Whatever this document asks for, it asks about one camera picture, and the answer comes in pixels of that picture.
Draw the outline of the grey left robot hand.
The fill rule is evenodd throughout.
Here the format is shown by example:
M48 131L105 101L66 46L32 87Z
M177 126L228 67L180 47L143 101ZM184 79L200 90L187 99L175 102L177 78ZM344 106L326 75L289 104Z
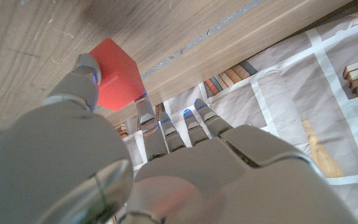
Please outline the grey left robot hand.
M210 131L191 147L149 145L137 172L94 112L101 71L89 54L0 134L0 223L355 223L304 153L259 128L230 126L201 100Z

